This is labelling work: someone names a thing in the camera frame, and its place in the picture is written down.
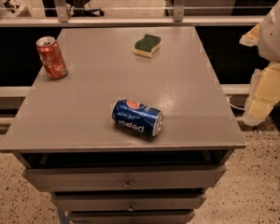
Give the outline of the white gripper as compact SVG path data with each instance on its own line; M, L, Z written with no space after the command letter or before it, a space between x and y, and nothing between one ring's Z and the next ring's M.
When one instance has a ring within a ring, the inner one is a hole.
M239 43L259 45L259 56L277 63L269 63L263 70L256 69L251 77L249 95L245 101L244 123L261 124L280 102L280 0L264 20L242 35Z

